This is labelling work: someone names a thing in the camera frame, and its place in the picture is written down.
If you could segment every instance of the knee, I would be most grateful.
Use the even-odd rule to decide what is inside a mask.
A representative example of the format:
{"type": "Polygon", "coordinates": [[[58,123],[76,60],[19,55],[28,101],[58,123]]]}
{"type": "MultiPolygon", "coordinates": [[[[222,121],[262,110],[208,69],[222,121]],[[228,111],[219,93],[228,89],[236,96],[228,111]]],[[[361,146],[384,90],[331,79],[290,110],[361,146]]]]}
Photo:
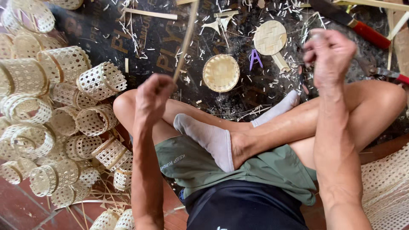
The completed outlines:
{"type": "Polygon", "coordinates": [[[129,109],[134,108],[136,91],[137,89],[128,90],[114,100],[113,109],[117,117],[119,114],[129,112],[129,109]]]}

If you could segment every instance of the purple clothespin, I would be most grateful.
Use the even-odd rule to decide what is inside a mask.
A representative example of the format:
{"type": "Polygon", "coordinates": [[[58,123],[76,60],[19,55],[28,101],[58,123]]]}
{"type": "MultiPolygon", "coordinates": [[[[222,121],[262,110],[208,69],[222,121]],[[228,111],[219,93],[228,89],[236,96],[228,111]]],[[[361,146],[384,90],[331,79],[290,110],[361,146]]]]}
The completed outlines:
{"type": "Polygon", "coordinates": [[[251,61],[250,61],[250,71],[253,68],[254,59],[257,59],[258,63],[260,63],[260,66],[263,68],[263,64],[261,63],[261,60],[260,60],[260,57],[258,56],[257,50],[253,49],[252,50],[252,55],[251,55],[251,61]]]}

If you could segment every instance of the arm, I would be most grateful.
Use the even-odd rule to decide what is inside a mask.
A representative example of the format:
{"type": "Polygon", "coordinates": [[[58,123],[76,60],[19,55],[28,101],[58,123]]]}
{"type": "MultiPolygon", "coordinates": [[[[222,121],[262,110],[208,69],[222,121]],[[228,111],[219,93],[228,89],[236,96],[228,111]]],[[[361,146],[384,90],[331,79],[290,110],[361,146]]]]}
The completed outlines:
{"type": "Polygon", "coordinates": [[[163,184],[155,146],[153,125],[161,119],[173,90],[169,76],[153,74],[139,88],[133,127],[131,205],[135,229],[164,229],[163,184]]]}
{"type": "Polygon", "coordinates": [[[314,84],[320,105],[314,163],[328,229],[371,229],[362,209],[361,167],[348,131],[344,78],[355,44],[335,31],[315,31],[306,44],[315,60],[314,84]]]}

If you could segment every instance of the woven bamboo basket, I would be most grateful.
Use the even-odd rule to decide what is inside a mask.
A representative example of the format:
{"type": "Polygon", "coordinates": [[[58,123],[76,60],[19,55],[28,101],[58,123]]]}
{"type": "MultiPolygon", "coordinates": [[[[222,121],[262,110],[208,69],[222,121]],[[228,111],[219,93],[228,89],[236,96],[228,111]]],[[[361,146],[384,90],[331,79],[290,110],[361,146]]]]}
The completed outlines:
{"type": "Polygon", "coordinates": [[[13,40],[13,56],[15,58],[37,58],[41,50],[61,48],[61,44],[44,34],[19,33],[13,40]]]}
{"type": "Polygon", "coordinates": [[[11,49],[13,47],[13,36],[0,33],[0,60],[14,59],[11,49]]]}
{"type": "Polygon", "coordinates": [[[99,136],[89,137],[87,135],[74,136],[64,144],[67,156],[73,160],[91,159],[92,153],[102,144],[99,136]]]}
{"type": "Polygon", "coordinates": [[[78,46],[40,51],[37,59],[47,78],[55,83],[73,81],[91,68],[88,55],[78,46]]]}
{"type": "Polygon", "coordinates": [[[10,121],[6,117],[0,117],[0,137],[4,131],[11,125],[10,121]]]}
{"type": "Polygon", "coordinates": [[[132,161],[133,156],[130,156],[114,173],[114,187],[118,190],[125,191],[130,189],[132,180],[132,161]]]}
{"type": "Polygon", "coordinates": [[[31,170],[37,165],[31,160],[8,161],[0,165],[0,176],[2,176],[9,183],[18,185],[23,180],[27,179],[31,170]]]}
{"type": "Polygon", "coordinates": [[[119,218],[114,230],[135,230],[135,220],[132,215],[132,209],[127,209],[119,218]]]}
{"type": "Polygon", "coordinates": [[[78,109],[73,106],[56,108],[52,112],[50,123],[53,128],[62,135],[71,136],[79,131],[75,124],[78,109]]]}
{"type": "Polygon", "coordinates": [[[47,122],[53,108],[43,100],[27,94],[12,94],[2,99],[1,111],[14,123],[41,125],[47,122]]]}
{"type": "Polygon", "coordinates": [[[112,210],[104,211],[94,221],[90,230],[113,230],[118,219],[119,216],[112,210]]]}
{"type": "Polygon", "coordinates": [[[12,0],[8,1],[7,8],[2,14],[2,24],[9,33],[14,35],[21,31],[48,33],[54,28],[55,18],[40,0],[29,2],[12,0]]]}
{"type": "Polygon", "coordinates": [[[43,67],[35,59],[0,61],[0,96],[25,93],[33,96],[48,92],[48,81],[43,67]]]}
{"type": "Polygon", "coordinates": [[[81,180],[72,185],[58,189],[51,194],[51,202],[57,208],[68,207],[75,202],[79,202],[88,197],[90,189],[81,180]]]}
{"type": "MultiPolygon", "coordinates": [[[[3,135],[0,137],[0,158],[3,160],[10,160],[10,161],[18,161],[18,160],[24,160],[26,157],[24,157],[18,149],[14,148],[14,145],[11,144],[11,137],[13,134],[23,127],[22,125],[12,125],[9,126],[5,129],[3,135]]],[[[31,147],[34,148],[34,143],[33,142],[28,142],[31,144],[31,147]]]]}
{"type": "Polygon", "coordinates": [[[49,0],[49,3],[57,5],[64,9],[75,10],[81,7],[84,0],[49,0]]]}
{"type": "Polygon", "coordinates": [[[239,78],[240,68],[237,61],[227,54],[211,57],[203,68],[203,82],[215,92],[230,91],[239,78]]]}
{"type": "Polygon", "coordinates": [[[56,84],[51,89],[50,97],[53,101],[63,103],[64,105],[74,106],[79,109],[90,108],[97,104],[96,101],[84,96],[76,85],[66,82],[56,84]]]}
{"type": "Polygon", "coordinates": [[[79,180],[80,168],[70,159],[37,167],[30,174],[30,188],[36,196],[46,196],[79,180]]]}
{"type": "Polygon", "coordinates": [[[108,170],[114,171],[132,156],[132,153],[115,137],[112,137],[100,145],[92,155],[108,170]]]}
{"type": "Polygon", "coordinates": [[[103,62],[82,73],[76,83],[85,96],[95,101],[102,101],[126,89],[125,76],[110,62],[103,62]]]}
{"type": "Polygon", "coordinates": [[[81,174],[79,180],[81,180],[85,186],[91,188],[95,182],[100,179],[99,171],[92,167],[92,165],[87,160],[79,161],[78,164],[81,166],[81,174]]]}
{"type": "Polygon", "coordinates": [[[119,124],[110,104],[82,110],[75,122],[79,130],[87,136],[103,134],[119,124]]]}

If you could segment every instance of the red tile floor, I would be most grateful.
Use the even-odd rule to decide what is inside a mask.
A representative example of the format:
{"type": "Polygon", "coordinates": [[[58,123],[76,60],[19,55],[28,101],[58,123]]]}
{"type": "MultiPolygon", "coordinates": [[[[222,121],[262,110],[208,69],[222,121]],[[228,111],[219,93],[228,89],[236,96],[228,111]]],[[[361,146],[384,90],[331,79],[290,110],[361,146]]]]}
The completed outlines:
{"type": "MultiPolygon", "coordinates": [[[[407,142],[409,142],[409,134],[366,149],[363,152],[370,153],[361,154],[361,161],[368,163],[381,159],[399,150],[407,142]]],[[[188,214],[185,209],[174,210],[181,207],[182,203],[165,180],[163,183],[165,229],[185,230],[188,214]]],[[[49,209],[47,198],[36,197],[31,192],[27,179],[20,185],[12,185],[0,178],[0,201],[2,202],[0,205],[0,229],[2,230],[87,230],[105,211],[98,203],[84,203],[84,212],[81,204],[70,206],[72,213],[81,224],[80,227],[68,209],[52,210],[53,207],[49,209]]],[[[301,211],[310,229],[326,229],[324,209],[319,194],[317,203],[313,207],[302,206],[301,211]]]]}

